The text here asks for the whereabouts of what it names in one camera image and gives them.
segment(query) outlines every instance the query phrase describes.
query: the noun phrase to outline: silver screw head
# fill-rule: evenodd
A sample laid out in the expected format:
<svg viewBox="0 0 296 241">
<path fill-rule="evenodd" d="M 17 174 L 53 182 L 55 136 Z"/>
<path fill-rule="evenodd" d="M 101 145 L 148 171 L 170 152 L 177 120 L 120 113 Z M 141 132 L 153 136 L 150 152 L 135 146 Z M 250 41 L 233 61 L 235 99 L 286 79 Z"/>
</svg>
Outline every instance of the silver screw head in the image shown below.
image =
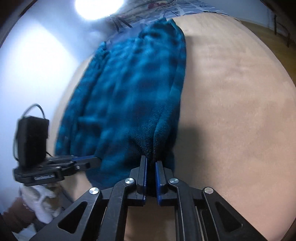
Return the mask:
<svg viewBox="0 0 296 241">
<path fill-rule="evenodd" d="M 205 188 L 205 193 L 212 194 L 214 192 L 213 188 Z"/>
<path fill-rule="evenodd" d="M 132 184 L 135 180 L 131 177 L 125 179 L 126 184 Z"/>
<path fill-rule="evenodd" d="M 90 194 L 97 194 L 99 192 L 99 189 L 98 188 L 95 188 L 95 187 L 93 187 L 93 188 L 91 188 L 90 190 L 89 190 L 89 193 Z"/>
<path fill-rule="evenodd" d="M 177 183 L 179 183 L 179 179 L 173 177 L 173 178 L 171 178 L 171 179 L 169 180 L 169 182 L 170 182 L 171 184 L 177 184 Z"/>
</svg>

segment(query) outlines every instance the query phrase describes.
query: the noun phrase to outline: white cloth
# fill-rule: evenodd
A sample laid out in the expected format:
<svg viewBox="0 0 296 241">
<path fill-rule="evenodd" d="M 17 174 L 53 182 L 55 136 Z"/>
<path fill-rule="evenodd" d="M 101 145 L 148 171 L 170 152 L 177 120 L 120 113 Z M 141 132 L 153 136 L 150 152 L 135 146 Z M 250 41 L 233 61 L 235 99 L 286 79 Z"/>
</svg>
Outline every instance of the white cloth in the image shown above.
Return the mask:
<svg viewBox="0 0 296 241">
<path fill-rule="evenodd" d="M 61 212 L 58 194 L 51 189 L 57 190 L 59 185 L 37 185 L 32 187 L 21 186 L 21 198 L 43 223 L 50 223 Z"/>
</svg>

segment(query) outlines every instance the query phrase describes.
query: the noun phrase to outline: black wire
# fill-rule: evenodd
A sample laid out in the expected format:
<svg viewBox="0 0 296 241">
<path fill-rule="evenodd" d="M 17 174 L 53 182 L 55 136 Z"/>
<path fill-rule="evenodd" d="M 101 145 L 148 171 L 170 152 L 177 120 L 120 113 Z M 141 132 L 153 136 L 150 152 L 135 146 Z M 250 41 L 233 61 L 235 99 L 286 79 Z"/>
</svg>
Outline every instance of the black wire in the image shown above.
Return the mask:
<svg viewBox="0 0 296 241">
<path fill-rule="evenodd" d="M 115 25 L 115 28 L 116 28 L 117 32 L 119 32 L 119 27 L 118 27 L 117 23 L 114 21 L 113 18 L 111 18 L 111 20 L 113 21 L 113 23 L 114 23 L 114 25 Z"/>
<path fill-rule="evenodd" d="M 117 25 L 118 25 L 119 29 L 121 29 L 122 28 L 122 25 L 121 25 L 120 21 L 118 21 L 117 18 L 115 18 L 115 20 L 117 21 Z"/>
<path fill-rule="evenodd" d="M 191 15 L 191 14 L 196 14 L 196 12 L 185 13 L 185 14 L 183 14 L 183 16 L 184 16 L 184 15 Z"/>
<path fill-rule="evenodd" d="M 228 14 L 226 14 L 226 13 L 223 13 L 223 12 L 212 12 L 212 13 L 224 14 L 224 15 L 227 15 L 227 16 L 229 16 Z"/>
<path fill-rule="evenodd" d="M 175 14 L 178 17 L 178 15 L 176 13 L 174 13 L 172 10 L 166 10 L 165 13 L 163 14 L 163 18 L 165 17 L 165 14 L 166 14 L 167 11 L 172 12 L 173 14 Z"/>
<path fill-rule="evenodd" d="M 145 19 L 145 18 L 137 16 L 137 15 L 132 15 L 132 16 L 137 17 L 137 18 L 141 18 L 141 19 Z"/>
<path fill-rule="evenodd" d="M 26 109 L 25 112 L 23 113 L 21 119 L 23 119 L 24 116 L 25 116 L 25 115 L 26 115 L 26 114 L 27 114 L 27 113 L 28 113 L 33 107 L 35 107 L 35 106 L 37 106 L 37 107 L 41 110 L 42 115 L 43 115 L 43 118 L 45 119 L 45 115 L 44 115 L 43 109 L 42 109 L 42 107 L 41 107 L 40 105 L 38 105 L 38 104 L 33 104 L 33 105 L 31 105 L 28 109 Z"/>
<path fill-rule="evenodd" d="M 24 117 L 25 117 L 25 115 L 33 108 L 33 107 L 35 107 L 35 106 L 37 106 L 40 110 L 41 110 L 41 112 L 42 112 L 42 115 L 43 115 L 43 118 L 45 119 L 45 114 L 44 114 L 44 111 L 43 111 L 43 109 L 42 109 L 42 107 L 40 106 L 40 105 L 38 105 L 38 104 L 33 104 L 33 105 L 31 105 L 29 108 L 27 108 L 26 110 L 25 110 L 25 112 L 23 113 L 23 115 L 21 116 L 21 119 L 23 119 Z M 16 141 L 17 141 L 17 131 L 18 131 L 18 129 L 16 130 L 16 132 L 15 132 L 15 136 L 14 136 L 14 139 L 13 139 L 13 144 L 12 144 L 12 153 L 13 153 L 13 157 L 14 157 L 14 159 L 15 160 L 19 160 L 17 157 L 16 157 L 16 155 L 15 155 L 15 143 L 16 143 Z"/>
<path fill-rule="evenodd" d="M 126 22 L 124 19 L 117 17 L 118 20 L 120 20 L 121 22 L 123 22 L 126 26 L 133 28 L 128 22 Z"/>
<path fill-rule="evenodd" d="M 18 161 L 18 158 L 15 155 L 15 142 L 16 142 L 16 137 L 17 137 L 17 131 L 15 132 L 15 137 L 13 139 L 13 144 L 12 144 L 12 153 L 13 153 L 13 157 L 16 161 Z"/>
</svg>

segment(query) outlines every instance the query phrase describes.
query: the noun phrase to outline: folded cloth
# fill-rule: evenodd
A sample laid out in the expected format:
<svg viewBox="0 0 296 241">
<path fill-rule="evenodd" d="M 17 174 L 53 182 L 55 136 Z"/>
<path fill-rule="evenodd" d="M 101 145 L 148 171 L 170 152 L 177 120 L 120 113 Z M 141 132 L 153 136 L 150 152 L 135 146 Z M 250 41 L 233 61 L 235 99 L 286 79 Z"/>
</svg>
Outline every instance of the folded cloth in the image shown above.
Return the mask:
<svg viewBox="0 0 296 241">
<path fill-rule="evenodd" d="M 23 203 L 32 210 L 42 223 L 50 223 L 61 212 L 58 183 L 48 183 L 26 187 L 21 185 L 20 196 Z"/>
<path fill-rule="evenodd" d="M 161 19 L 136 38 L 106 50 L 102 43 L 68 103 L 56 155 L 96 155 L 86 172 L 93 186 L 114 186 L 139 166 L 162 160 L 173 169 L 186 66 L 182 30 Z"/>
<path fill-rule="evenodd" d="M 141 23 L 132 28 L 121 28 L 118 30 L 116 34 L 111 36 L 106 41 L 106 49 L 109 50 L 116 43 L 123 42 L 129 38 L 135 38 L 139 35 L 139 33 L 147 27 L 146 24 Z"/>
</svg>

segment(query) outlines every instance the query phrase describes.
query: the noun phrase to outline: tan table surface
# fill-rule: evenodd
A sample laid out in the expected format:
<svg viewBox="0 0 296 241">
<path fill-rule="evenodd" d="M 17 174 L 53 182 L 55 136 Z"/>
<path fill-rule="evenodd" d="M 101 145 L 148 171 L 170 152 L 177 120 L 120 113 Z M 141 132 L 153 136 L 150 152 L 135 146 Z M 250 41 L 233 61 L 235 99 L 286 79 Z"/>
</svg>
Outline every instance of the tan table surface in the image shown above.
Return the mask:
<svg viewBox="0 0 296 241">
<path fill-rule="evenodd" d="M 174 147 L 176 177 L 213 187 L 269 241 L 296 217 L 295 86 L 274 54 L 237 20 L 200 13 L 174 18 L 186 37 L 186 76 Z M 91 57 L 78 68 L 51 122 L 59 123 Z M 84 173 L 62 181 L 77 199 Z M 175 240 L 173 208 L 148 199 L 129 208 L 126 240 Z"/>
</svg>

